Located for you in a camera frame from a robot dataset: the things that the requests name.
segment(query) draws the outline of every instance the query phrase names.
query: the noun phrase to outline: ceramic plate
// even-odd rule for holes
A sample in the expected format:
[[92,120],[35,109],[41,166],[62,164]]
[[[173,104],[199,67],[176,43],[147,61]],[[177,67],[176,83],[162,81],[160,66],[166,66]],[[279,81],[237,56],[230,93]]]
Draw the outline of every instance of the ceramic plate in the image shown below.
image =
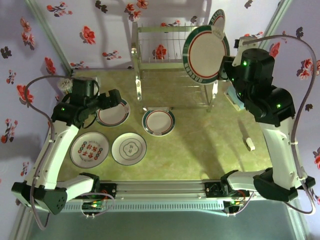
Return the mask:
[[105,127],[115,127],[123,124],[130,115],[130,105],[122,99],[118,106],[97,111],[96,121]]
[[82,169],[90,169],[101,164],[108,156],[108,139],[99,132],[87,132],[72,144],[72,162]]
[[209,25],[213,25],[222,31],[225,29],[226,16],[222,9],[217,10],[209,21]]
[[139,134],[128,132],[114,140],[111,153],[114,160],[125,166],[140,162],[146,155],[147,143]]
[[187,37],[182,53],[183,66],[193,81],[212,84],[224,56],[230,55],[225,34],[212,25],[199,26]]
[[157,137],[169,134],[174,129],[175,124],[175,116],[171,111],[149,110],[142,118],[144,130]]

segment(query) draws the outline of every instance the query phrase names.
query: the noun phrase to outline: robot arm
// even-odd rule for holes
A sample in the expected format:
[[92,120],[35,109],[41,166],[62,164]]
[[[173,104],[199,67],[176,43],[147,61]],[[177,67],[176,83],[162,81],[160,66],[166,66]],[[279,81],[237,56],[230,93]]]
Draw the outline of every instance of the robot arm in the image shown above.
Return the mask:
[[34,186],[36,208],[56,215],[69,200],[99,189],[99,177],[89,173],[81,173],[74,179],[57,184],[65,155],[84,121],[97,110],[112,108],[121,102],[120,93],[116,89],[109,91],[109,97],[105,93],[94,96],[94,84],[92,79],[74,79],[69,102],[65,99],[54,108],[51,117],[54,126],[53,142],[49,131],[34,167],[24,182],[15,182],[11,189],[25,206],[31,205],[30,191],[34,175],[50,142],[51,148],[42,160],[43,164]]
[[243,45],[250,37],[236,42],[236,57],[225,56],[220,73],[233,84],[246,110],[259,123],[270,155],[272,168],[256,172],[231,171],[221,178],[226,194],[234,190],[258,192],[269,200],[289,202],[298,196],[301,181],[313,186],[315,180],[307,176],[299,159],[302,178],[298,177],[292,153],[290,134],[295,108],[288,91],[272,85],[275,59],[256,44]]

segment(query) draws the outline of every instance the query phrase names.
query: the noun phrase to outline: white plate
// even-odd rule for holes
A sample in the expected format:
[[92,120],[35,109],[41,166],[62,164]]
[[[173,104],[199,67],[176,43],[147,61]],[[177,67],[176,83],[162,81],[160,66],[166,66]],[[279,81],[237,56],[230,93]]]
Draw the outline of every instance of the white plate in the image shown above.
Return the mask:
[[222,9],[218,9],[211,17],[209,21],[209,25],[213,25],[221,29],[221,31],[224,31],[225,24],[226,24],[225,12]]
[[147,143],[139,134],[128,132],[114,140],[111,148],[114,160],[125,166],[140,162],[147,153]]
[[230,55],[230,48],[224,32],[212,25],[199,26],[186,38],[182,61],[187,74],[198,84],[212,84],[224,56]]
[[79,136],[70,150],[72,162],[82,169],[98,166],[107,158],[108,153],[109,142],[106,136],[93,131]]
[[157,137],[171,133],[175,124],[176,119],[171,111],[149,110],[142,118],[142,126],[144,130]]
[[115,127],[123,124],[130,115],[130,105],[122,99],[118,106],[97,111],[96,121],[105,127]]

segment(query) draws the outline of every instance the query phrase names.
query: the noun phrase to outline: metal wire dish rack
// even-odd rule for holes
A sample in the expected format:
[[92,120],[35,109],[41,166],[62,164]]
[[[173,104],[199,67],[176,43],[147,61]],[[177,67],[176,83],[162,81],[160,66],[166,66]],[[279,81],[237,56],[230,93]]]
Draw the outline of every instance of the metal wire dish rack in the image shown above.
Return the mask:
[[132,23],[131,54],[141,112],[155,108],[206,108],[210,112],[218,81],[200,85],[183,66],[183,47],[197,25],[138,26]]

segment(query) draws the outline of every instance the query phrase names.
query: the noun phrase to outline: plate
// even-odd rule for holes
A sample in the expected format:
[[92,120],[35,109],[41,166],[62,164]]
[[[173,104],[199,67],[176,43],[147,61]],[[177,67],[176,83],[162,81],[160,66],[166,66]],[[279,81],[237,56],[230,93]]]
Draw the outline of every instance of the plate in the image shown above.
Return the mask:
[[128,132],[114,140],[111,153],[113,159],[125,166],[140,162],[147,153],[147,143],[139,134]]
[[225,16],[225,12],[222,9],[217,10],[209,21],[209,25],[213,25],[221,29],[221,31],[224,31],[225,24],[226,24],[226,16]]
[[70,157],[79,168],[90,169],[101,164],[108,156],[109,141],[100,132],[87,132],[72,144]]
[[130,115],[130,105],[122,99],[118,106],[98,110],[96,121],[105,127],[116,127],[123,124]]
[[175,116],[171,111],[149,110],[142,118],[142,126],[147,133],[161,137],[171,133],[176,124]]
[[208,85],[218,79],[222,59],[229,55],[229,43],[223,31],[204,25],[194,29],[186,38],[182,61],[193,81]]

